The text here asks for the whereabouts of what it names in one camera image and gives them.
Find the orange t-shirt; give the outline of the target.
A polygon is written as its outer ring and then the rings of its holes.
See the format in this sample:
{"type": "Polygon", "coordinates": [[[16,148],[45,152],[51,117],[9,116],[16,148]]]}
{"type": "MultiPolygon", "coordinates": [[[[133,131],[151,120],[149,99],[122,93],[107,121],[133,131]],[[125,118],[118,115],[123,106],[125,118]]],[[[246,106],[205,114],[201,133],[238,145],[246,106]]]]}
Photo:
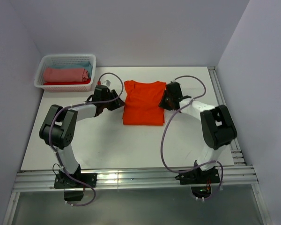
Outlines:
{"type": "Polygon", "coordinates": [[[124,125],[164,125],[164,109],[159,104],[165,91],[165,82],[141,83],[129,80],[124,82],[124,87],[127,94],[122,116],[124,125]]]}

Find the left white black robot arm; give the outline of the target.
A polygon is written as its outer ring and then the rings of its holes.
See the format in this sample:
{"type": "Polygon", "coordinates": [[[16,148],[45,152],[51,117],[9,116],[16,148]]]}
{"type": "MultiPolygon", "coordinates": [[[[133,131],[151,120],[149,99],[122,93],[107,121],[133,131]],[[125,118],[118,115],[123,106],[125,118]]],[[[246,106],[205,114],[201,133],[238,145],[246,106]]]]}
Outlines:
{"type": "Polygon", "coordinates": [[[71,187],[83,183],[81,166],[72,149],[78,121],[99,116],[104,109],[113,111],[125,106],[115,90],[99,84],[85,103],[62,107],[51,105],[39,131],[39,137],[53,150],[59,163],[59,178],[71,187]]]}

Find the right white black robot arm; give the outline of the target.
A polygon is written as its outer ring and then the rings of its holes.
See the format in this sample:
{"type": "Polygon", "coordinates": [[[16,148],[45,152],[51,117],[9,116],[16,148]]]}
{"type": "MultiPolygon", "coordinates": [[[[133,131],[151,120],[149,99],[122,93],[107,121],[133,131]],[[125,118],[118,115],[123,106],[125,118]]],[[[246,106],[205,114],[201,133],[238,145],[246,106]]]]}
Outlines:
{"type": "Polygon", "coordinates": [[[166,84],[159,106],[165,110],[190,115],[201,122],[205,142],[200,157],[190,170],[178,171],[175,179],[185,184],[203,183],[208,179],[220,181],[216,165],[226,146],[237,137],[237,130],[225,105],[207,105],[191,96],[183,96],[180,84],[166,84]]]}

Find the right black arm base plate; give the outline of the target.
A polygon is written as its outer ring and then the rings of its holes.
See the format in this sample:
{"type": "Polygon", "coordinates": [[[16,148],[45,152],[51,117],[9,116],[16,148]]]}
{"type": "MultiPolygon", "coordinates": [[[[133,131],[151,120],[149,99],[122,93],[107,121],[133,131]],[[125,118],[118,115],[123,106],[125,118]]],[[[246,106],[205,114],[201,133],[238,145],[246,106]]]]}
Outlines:
{"type": "Polygon", "coordinates": [[[181,172],[182,171],[175,177],[175,179],[180,182],[180,185],[220,183],[220,176],[215,167],[206,171],[202,171],[198,168],[186,173],[181,172]]]}

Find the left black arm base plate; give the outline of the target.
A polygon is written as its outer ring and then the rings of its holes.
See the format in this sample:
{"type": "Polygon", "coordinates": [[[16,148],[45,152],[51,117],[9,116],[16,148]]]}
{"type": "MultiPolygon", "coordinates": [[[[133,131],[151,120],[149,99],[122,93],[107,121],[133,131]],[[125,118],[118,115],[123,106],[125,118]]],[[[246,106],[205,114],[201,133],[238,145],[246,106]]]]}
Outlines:
{"type": "Polygon", "coordinates": [[[56,175],[53,187],[54,189],[85,188],[84,184],[96,187],[97,173],[82,173],[74,178],[80,182],[69,178],[65,173],[59,173],[56,175]]]}

